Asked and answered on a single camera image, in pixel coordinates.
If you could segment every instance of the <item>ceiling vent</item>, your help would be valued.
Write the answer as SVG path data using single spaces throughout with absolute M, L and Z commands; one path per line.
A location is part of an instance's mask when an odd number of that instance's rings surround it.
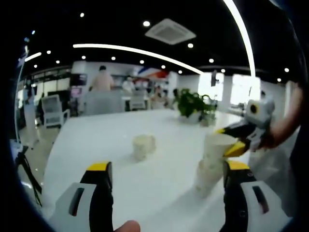
M 170 45 L 175 45 L 196 37 L 193 32 L 169 18 L 154 25 L 145 35 Z

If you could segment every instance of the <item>black ceiling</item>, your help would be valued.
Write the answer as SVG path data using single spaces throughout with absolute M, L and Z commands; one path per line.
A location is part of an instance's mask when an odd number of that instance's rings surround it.
M 235 0 L 243 17 L 253 48 L 257 75 L 267 81 L 281 77 L 287 80 L 297 67 L 294 65 L 295 54 L 292 50 L 292 35 L 287 31 L 287 19 L 283 12 L 268 0 Z M 27 5 L 30 14 L 23 17 L 19 28 L 20 36 L 29 37 L 30 55 L 42 52 L 42 56 L 26 62 L 26 74 L 39 69 L 52 68 L 57 65 L 72 64 L 86 56 L 87 61 L 111 61 L 161 67 L 168 70 L 181 69 L 177 65 L 141 54 L 112 49 L 79 48 L 73 44 L 113 44 L 138 48 L 164 55 L 193 67 L 213 66 L 227 69 L 228 72 L 247 73 L 249 67 L 244 43 L 235 20 L 223 0 L 207 0 L 199 4 L 179 6 L 167 3 L 142 2 L 138 5 L 124 6 L 122 3 L 105 3 L 102 5 Z M 17 9 L 20 13 L 25 8 Z M 164 18 L 185 26 L 197 37 L 176 45 L 168 45 L 144 36 L 148 28 L 143 27 L 144 20 L 151 25 Z

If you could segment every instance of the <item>white chair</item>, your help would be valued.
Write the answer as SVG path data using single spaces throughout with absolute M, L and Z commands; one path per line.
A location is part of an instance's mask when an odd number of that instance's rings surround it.
M 122 91 L 91 91 L 85 96 L 85 115 L 102 115 L 124 111 Z
M 134 91 L 130 99 L 130 110 L 145 110 L 145 91 Z
M 65 121 L 70 118 L 69 109 L 62 111 L 59 95 L 51 95 L 42 98 L 42 108 L 44 111 L 44 126 L 46 128 L 62 127 Z

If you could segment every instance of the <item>white table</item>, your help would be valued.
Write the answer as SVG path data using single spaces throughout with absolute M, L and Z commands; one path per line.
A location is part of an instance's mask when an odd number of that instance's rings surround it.
M 71 118 L 61 129 L 45 169 L 43 214 L 88 166 L 104 160 L 113 165 L 113 225 L 137 220 L 143 232 L 218 231 L 224 221 L 223 183 L 207 199 L 193 189 L 203 140 L 208 130 L 182 124 L 177 111 L 153 110 Z M 240 119 L 218 113 L 216 129 Z M 157 150 L 150 159 L 131 159 L 132 138 L 153 134 Z M 248 162 L 249 153 L 241 161 Z
M 129 101 L 131 100 L 131 96 L 122 96 L 121 99 L 126 102 L 126 101 Z M 147 110 L 150 110 L 151 109 L 151 104 L 150 104 L 150 98 L 148 96 L 144 96 L 144 100 L 147 101 Z

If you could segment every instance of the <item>floor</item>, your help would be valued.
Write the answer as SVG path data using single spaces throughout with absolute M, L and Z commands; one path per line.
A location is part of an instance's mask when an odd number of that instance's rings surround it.
M 38 126 L 37 132 L 39 142 L 35 144 L 33 150 L 28 149 L 25 155 L 29 162 L 32 174 L 34 175 L 38 183 L 43 186 L 44 170 L 47 164 L 49 153 L 53 146 L 53 142 L 56 140 L 59 134 L 59 129 L 46 129 L 43 126 Z M 23 128 L 19 131 L 19 136 L 21 143 L 23 145 L 27 145 L 28 136 L 26 128 Z M 33 202 L 37 210 L 40 211 L 40 207 L 34 197 L 33 187 L 22 166 L 19 166 L 18 174 L 21 179 L 22 185 L 25 187 L 25 192 L 30 198 L 30 201 Z

